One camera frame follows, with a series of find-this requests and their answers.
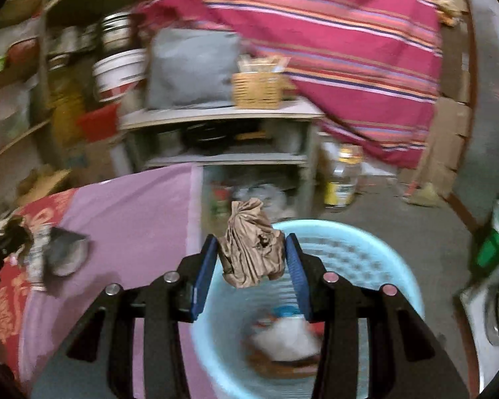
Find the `brown paper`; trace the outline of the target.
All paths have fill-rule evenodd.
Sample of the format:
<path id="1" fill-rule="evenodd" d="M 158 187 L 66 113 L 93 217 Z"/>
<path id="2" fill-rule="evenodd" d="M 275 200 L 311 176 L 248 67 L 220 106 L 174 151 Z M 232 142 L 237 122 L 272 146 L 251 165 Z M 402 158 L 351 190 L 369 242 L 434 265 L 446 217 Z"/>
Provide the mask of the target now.
<path id="1" fill-rule="evenodd" d="M 225 234 L 219 238 L 223 278 L 237 289 L 258 286 L 285 273 L 285 234 L 272 227 L 263 202 L 232 201 Z"/>

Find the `white tissue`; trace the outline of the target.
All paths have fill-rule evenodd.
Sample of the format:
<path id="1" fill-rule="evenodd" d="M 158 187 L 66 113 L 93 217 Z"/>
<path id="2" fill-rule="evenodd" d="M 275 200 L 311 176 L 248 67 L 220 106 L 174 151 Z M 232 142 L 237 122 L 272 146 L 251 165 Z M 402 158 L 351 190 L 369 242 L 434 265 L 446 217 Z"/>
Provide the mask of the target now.
<path id="1" fill-rule="evenodd" d="M 320 354 L 320 339 L 302 315 L 282 317 L 250 336 L 251 344 L 276 362 L 295 362 Z"/>

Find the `yellow egg tray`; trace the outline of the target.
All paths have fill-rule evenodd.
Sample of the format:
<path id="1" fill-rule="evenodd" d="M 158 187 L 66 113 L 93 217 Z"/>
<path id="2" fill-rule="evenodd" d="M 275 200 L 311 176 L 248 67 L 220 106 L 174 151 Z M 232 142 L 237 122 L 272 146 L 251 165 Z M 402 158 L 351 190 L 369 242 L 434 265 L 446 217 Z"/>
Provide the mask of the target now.
<path id="1" fill-rule="evenodd" d="M 68 185 L 71 173 L 71 169 L 60 169 L 52 175 L 38 178 L 38 181 L 33 185 L 29 192 L 17 199 L 17 206 L 23 207 L 43 197 L 59 192 Z"/>

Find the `purple towel mat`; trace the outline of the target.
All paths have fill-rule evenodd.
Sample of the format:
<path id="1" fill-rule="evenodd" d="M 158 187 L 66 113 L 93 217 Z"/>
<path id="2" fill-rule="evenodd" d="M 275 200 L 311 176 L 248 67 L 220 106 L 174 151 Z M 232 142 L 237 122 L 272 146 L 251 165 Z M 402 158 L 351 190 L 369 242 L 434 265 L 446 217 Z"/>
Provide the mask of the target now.
<path id="1" fill-rule="evenodd" d="M 186 163 L 79 188 L 62 214 L 50 209 L 54 197 L 29 205 L 34 226 L 86 235 L 89 254 L 76 273 L 50 276 L 45 290 L 29 294 L 19 339 L 26 392 L 104 286 L 148 285 L 201 249 L 202 184 L 202 168 Z"/>

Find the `red plastic basket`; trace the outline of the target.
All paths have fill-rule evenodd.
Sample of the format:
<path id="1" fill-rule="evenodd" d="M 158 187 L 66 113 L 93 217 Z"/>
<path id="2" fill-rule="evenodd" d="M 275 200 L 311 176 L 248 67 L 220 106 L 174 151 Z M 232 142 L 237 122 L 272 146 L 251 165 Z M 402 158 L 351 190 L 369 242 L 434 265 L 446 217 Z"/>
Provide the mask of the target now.
<path id="1" fill-rule="evenodd" d="M 95 111 L 85 113 L 76 120 L 88 142 L 101 141 L 114 136 L 118 131 L 118 105 L 107 104 Z"/>

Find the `yellow oil bottle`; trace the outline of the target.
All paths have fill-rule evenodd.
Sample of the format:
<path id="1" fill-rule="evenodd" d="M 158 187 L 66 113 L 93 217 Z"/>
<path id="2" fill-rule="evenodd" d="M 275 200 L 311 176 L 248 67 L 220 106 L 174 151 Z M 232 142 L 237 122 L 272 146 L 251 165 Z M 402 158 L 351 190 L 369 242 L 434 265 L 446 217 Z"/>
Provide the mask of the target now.
<path id="1" fill-rule="evenodd" d="M 77 120 L 84 115 L 81 86 L 70 75 L 69 54 L 59 54 L 48 62 L 50 107 L 53 110 L 51 128 L 56 142 L 70 148 L 82 141 L 83 133 Z"/>

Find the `clear bottle yellow cap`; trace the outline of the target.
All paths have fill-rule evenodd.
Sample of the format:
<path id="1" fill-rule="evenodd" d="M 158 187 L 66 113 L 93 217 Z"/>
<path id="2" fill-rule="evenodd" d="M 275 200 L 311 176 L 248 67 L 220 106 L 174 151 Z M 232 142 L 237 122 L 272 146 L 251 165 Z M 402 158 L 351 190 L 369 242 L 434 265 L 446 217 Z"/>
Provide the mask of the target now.
<path id="1" fill-rule="evenodd" d="M 352 203 L 362 176 L 362 162 L 361 146 L 345 143 L 334 147 L 323 197 L 326 207 L 342 209 Z"/>

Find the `white plastic bag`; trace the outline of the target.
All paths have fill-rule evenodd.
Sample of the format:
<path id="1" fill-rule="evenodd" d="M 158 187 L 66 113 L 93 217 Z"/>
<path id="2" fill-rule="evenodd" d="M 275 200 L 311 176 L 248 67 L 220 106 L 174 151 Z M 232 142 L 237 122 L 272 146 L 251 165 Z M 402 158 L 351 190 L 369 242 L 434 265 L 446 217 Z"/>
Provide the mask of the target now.
<path id="1" fill-rule="evenodd" d="M 286 193 L 274 184 L 239 187 L 234 190 L 232 198 L 244 202 L 251 198 L 261 200 L 262 210 L 272 222 L 281 221 L 292 215 Z"/>

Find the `white plastic bucket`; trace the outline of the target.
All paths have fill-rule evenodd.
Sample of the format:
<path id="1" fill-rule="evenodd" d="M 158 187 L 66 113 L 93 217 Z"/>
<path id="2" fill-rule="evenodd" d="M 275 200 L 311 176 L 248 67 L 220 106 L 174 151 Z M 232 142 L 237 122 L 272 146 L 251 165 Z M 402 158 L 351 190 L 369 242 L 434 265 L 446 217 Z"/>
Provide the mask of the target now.
<path id="1" fill-rule="evenodd" d="M 144 49 L 119 52 L 92 66 L 94 96 L 99 102 L 121 98 L 128 89 L 146 79 L 148 53 Z"/>

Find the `steel cooking pot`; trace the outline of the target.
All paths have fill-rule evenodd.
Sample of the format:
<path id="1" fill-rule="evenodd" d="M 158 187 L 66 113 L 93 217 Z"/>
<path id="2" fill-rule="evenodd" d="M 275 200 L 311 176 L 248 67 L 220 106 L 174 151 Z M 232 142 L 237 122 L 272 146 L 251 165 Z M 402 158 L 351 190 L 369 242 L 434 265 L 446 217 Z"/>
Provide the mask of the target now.
<path id="1" fill-rule="evenodd" d="M 130 12 L 116 12 L 101 20 L 101 47 L 105 53 L 119 52 L 133 44 L 135 25 Z"/>

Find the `grey storage cabinet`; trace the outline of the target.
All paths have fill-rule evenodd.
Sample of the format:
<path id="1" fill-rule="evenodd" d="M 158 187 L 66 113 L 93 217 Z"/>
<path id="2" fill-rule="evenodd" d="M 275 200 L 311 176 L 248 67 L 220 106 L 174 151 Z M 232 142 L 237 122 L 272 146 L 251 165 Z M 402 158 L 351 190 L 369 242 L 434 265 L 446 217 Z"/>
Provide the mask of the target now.
<path id="1" fill-rule="evenodd" d="M 298 166 L 295 210 L 312 216 L 317 127 L 323 112 L 305 98 L 277 109 L 142 109 L 119 118 L 139 171 L 193 162 L 207 166 Z"/>

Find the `grey fabric cover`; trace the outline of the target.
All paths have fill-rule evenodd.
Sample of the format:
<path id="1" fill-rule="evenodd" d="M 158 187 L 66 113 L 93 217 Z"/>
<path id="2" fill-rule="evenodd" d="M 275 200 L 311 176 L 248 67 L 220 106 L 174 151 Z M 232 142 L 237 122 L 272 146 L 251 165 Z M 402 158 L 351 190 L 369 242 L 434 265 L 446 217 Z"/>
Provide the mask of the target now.
<path id="1" fill-rule="evenodd" d="M 165 28 L 150 46 L 146 104 L 149 109 L 233 105 L 232 75 L 242 39 L 237 33 Z"/>

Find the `wooden utensil holder box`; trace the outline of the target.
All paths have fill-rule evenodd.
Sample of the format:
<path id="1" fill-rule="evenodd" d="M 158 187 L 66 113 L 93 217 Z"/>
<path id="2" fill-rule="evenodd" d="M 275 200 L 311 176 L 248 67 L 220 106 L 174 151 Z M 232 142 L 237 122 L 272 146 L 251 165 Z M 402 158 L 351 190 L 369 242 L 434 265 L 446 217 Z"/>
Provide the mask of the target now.
<path id="1" fill-rule="evenodd" d="M 283 81 L 289 58 L 240 55 L 239 71 L 232 75 L 232 100 L 240 109 L 278 109 L 283 101 Z"/>

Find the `red striped cloth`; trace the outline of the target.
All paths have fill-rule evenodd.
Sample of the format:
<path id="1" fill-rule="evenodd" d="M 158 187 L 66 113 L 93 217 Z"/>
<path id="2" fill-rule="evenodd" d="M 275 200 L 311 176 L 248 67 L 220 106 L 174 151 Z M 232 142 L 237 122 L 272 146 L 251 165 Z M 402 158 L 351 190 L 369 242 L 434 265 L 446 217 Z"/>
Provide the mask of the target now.
<path id="1" fill-rule="evenodd" d="M 253 55 L 286 57 L 327 132 L 389 165 L 420 160 L 442 64 L 433 0 L 154 0 L 138 11 L 151 30 L 233 31 Z"/>

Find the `wooden wall shelf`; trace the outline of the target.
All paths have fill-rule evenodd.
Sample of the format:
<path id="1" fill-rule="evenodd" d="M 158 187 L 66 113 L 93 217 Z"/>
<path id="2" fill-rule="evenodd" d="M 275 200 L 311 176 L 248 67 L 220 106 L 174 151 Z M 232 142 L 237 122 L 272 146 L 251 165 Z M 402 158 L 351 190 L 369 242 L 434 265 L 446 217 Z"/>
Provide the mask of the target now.
<path id="1" fill-rule="evenodd" d="M 38 83 L 41 22 L 49 0 L 6 0 L 0 9 L 0 154 L 27 137 L 38 118 L 29 111 Z"/>

